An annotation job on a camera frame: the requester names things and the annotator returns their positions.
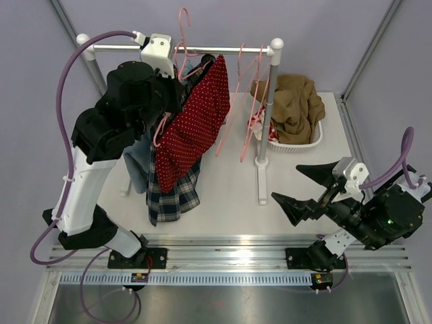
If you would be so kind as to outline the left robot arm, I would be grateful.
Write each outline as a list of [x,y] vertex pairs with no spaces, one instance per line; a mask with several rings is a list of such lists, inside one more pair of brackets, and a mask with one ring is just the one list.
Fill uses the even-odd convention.
[[107,92],[82,112],[65,136],[68,172],[56,207],[43,212],[68,254],[104,246],[125,266],[147,260],[146,240],[112,222],[98,206],[105,180],[131,147],[168,113],[171,123],[155,143],[155,167],[162,192],[191,176],[215,144],[230,109],[224,56],[213,57],[186,100],[176,77],[164,78],[144,62],[127,61],[108,73]]

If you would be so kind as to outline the red polka dot skirt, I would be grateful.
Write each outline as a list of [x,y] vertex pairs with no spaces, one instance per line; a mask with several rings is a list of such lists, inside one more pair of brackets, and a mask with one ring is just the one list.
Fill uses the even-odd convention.
[[156,173],[163,193],[169,192],[215,144],[229,111],[227,67],[225,57],[219,55],[159,141]]

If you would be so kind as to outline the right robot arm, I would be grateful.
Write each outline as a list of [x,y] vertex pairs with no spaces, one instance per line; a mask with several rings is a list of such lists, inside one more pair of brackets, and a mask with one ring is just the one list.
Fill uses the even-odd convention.
[[409,238],[423,223],[431,183],[408,166],[392,176],[365,202],[362,183],[368,173],[355,158],[324,165],[297,165],[296,169],[325,187],[319,200],[296,200],[274,193],[292,225],[322,216],[339,229],[293,254],[294,269],[331,271],[342,266],[341,257],[355,241],[366,250],[378,250],[399,238]]

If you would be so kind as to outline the brown tan skirt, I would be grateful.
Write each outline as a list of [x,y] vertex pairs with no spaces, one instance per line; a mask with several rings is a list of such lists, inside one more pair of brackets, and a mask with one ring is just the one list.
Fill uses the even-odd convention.
[[280,144],[313,143],[315,129],[325,118],[325,105],[315,82],[298,74],[277,77],[269,140]]

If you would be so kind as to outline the red poppy print skirt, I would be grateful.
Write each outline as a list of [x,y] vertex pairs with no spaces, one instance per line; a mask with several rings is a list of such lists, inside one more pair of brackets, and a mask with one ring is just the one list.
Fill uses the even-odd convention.
[[[263,122],[265,118],[265,108],[261,107],[251,118],[248,123],[249,128],[251,129],[253,135],[257,140],[261,140],[261,136],[263,133]],[[269,126],[269,141],[271,142],[279,142],[279,136],[277,134],[276,129],[273,124]]]

